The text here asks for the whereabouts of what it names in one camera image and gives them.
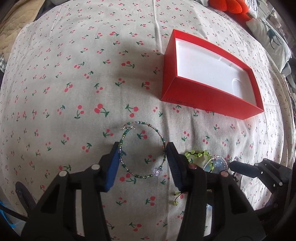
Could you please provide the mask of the white deer print pillow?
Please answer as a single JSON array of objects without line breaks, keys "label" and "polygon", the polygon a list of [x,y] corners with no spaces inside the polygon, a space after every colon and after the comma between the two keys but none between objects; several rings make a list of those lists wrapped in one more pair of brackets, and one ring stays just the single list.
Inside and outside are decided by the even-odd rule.
[{"label": "white deer print pillow", "polygon": [[291,50],[281,35],[262,17],[246,22],[255,39],[268,52],[280,72],[292,57]]}]

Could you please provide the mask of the orange plush toy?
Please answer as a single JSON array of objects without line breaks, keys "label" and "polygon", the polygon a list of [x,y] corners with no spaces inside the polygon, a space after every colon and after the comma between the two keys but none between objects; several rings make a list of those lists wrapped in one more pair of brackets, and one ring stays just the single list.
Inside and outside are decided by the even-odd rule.
[{"label": "orange plush toy", "polygon": [[208,0],[209,6],[224,11],[240,24],[245,24],[252,18],[247,14],[249,8],[242,0]]}]

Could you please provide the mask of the beige quilted blanket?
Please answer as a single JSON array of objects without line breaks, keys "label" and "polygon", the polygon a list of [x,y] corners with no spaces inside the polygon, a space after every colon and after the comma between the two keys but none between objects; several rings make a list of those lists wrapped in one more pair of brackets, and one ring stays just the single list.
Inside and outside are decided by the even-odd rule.
[{"label": "beige quilted blanket", "polygon": [[21,29],[33,22],[44,0],[18,1],[1,21],[1,56],[8,62],[13,44]]}]

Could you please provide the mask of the red open jewelry box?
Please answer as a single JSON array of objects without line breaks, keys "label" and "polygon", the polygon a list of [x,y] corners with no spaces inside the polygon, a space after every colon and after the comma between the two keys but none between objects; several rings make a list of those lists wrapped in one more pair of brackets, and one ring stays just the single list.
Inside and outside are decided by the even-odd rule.
[{"label": "red open jewelry box", "polygon": [[252,69],[200,37],[173,30],[164,54],[164,102],[245,120],[264,111]]}]

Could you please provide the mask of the cherry print bed sheet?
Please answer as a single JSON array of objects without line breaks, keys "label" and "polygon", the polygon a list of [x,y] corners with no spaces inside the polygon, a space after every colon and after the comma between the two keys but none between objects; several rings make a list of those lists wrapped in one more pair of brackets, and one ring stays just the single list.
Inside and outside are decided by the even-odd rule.
[{"label": "cherry print bed sheet", "polygon": [[[198,36],[252,68],[264,112],[238,120],[161,101],[172,30]],[[68,1],[19,32],[1,85],[1,188],[21,214],[15,185],[38,201],[62,170],[107,154],[121,126],[142,121],[123,143],[125,168],[102,193],[112,240],[175,240],[186,195],[162,161],[161,138],[180,153],[207,150],[227,161],[267,158],[293,166],[295,124],[288,87],[269,54],[226,14],[195,1]]]}]

